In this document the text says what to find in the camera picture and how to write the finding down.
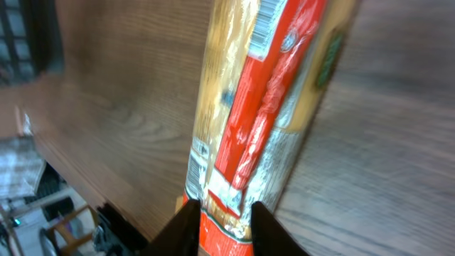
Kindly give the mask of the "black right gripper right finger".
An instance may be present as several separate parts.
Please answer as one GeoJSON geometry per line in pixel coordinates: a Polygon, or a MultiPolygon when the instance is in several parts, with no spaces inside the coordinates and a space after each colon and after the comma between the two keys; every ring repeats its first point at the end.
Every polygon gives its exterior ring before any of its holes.
{"type": "Polygon", "coordinates": [[[254,256],[309,256],[260,201],[252,204],[250,227],[254,256]]]}

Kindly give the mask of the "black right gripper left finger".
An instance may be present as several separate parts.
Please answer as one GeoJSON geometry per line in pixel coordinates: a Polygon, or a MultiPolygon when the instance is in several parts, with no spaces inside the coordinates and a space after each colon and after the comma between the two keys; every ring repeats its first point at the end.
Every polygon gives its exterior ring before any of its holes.
{"type": "Polygon", "coordinates": [[[189,200],[164,229],[140,252],[140,256],[197,256],[200,233],[200,201],[189,200]]]}

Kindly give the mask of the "long red orange spaghetti pack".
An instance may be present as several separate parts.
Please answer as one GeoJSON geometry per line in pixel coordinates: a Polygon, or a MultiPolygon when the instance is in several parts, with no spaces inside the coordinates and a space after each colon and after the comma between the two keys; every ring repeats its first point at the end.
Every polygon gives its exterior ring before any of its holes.
{"type": "Polygon", "coordinates": [[[183,196],[201,202],[209,255],[253,253],[252,204],[276,208],[357,7],[214,2],[183,196]]]}

